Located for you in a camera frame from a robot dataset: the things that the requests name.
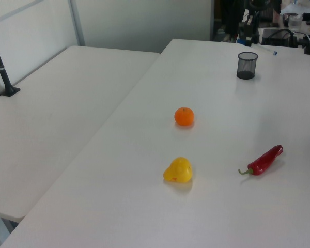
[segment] pen holder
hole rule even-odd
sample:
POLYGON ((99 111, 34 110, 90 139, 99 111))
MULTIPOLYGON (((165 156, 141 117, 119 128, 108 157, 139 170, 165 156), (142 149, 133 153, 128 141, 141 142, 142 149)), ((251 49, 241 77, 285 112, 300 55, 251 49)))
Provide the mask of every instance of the pen holder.
POLYGON ((238 55, 237 77, 240 79, 252 79, 255 77, 256 60, 258 55, 252 52, 243 52, 238 55))

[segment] white wall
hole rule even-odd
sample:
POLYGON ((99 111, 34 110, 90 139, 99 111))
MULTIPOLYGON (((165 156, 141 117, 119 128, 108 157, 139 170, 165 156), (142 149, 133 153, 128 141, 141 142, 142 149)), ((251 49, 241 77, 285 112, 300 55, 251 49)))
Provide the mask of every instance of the white wall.
POLYGON ((43 0, 0 21, 0 55, 13 85, 71 45, 77 39, 69 0, 43 0))
POLYGON ((18 11, 35 1, 37 0, 0 0, 0 18, 16 10, 18 11))
POLYGON ((214 0, 72 0, 81 44, 159 52, 173 38, 209 40, 214 0))

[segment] chili pepper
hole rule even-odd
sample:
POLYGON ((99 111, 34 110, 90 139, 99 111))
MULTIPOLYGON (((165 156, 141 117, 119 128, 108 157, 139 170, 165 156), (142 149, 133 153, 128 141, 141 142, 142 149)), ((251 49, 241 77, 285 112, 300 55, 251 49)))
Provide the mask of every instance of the chili pepper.
POLYGON ((270 165, 273 163, 275 158, 279 156, 281 153, 283 153, 283 147, 281 145, 277 145, 273 147, 268 152, 264 153, 261 157, 256 159, 254 162, 250 163, 248 165, 248 170, 246 172, 241 172, 241 170, 238 170, 240 174, 252 174, 255 176, 258 176, 265 172, 270 165))

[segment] white table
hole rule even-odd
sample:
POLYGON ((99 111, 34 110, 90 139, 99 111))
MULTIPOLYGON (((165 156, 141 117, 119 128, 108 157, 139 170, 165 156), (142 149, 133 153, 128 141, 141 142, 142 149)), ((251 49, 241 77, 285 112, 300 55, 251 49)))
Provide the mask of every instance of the white table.
POLYGON ((0 97, 0 217, 23 219, 158 56, 73 46, 0 97))
POLYGON ((310 56, 259 53, 243 81, 246 50, 173 40, 2 248, 310 247, 310 56), (263 175, 238 174, 278 144, 263 175), (164 182, 179 156, 193 180, 164 182))

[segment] pepper stem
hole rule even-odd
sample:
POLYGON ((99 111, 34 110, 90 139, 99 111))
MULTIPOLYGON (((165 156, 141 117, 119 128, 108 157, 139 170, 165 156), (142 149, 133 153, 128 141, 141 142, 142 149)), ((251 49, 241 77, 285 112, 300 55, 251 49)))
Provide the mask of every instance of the pepper stem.
POLYGON ((245 175, 245 174, 252 174, 254 171, 253 169, 249 168, 246 172, 241 172, 241 170, 238 170, 238 172, 242 175, 245 175))

